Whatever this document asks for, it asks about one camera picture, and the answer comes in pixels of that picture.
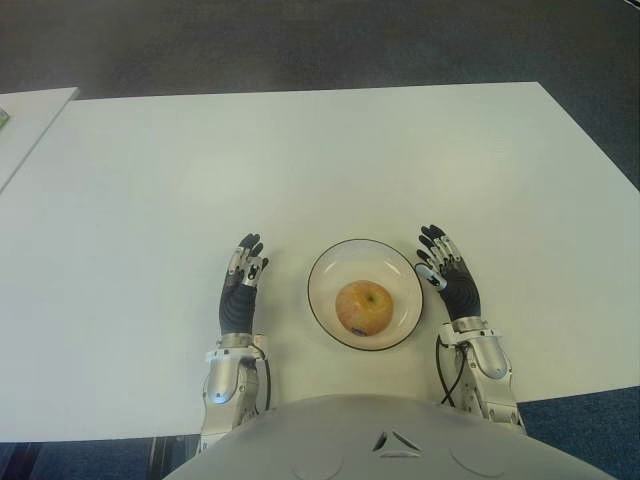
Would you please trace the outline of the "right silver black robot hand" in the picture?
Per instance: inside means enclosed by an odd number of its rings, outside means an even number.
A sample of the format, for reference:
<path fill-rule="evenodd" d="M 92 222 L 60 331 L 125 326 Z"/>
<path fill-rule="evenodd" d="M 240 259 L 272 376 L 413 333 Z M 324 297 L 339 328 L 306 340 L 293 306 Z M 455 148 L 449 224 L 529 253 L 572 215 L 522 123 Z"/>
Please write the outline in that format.
<path fill-rule="evenodd" d="M 476 283 L 452 239 L 436 225 L 422 226 L 416 273 L 440 295 L 449 318 L 480 317 L 481 300 Z"/>

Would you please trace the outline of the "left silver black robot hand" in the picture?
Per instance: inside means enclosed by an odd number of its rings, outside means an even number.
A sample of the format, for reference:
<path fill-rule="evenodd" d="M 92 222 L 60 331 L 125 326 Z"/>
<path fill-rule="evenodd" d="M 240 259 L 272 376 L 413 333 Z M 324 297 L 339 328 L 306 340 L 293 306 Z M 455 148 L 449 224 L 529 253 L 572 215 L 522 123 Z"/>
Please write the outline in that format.
<path fill-rule="evenodd" d="M 262 250 L 260 235 L 250 233 L 230 258 L 219 302 L 222 335 L 252 333 L 258 283 L 269 263 Z"/>

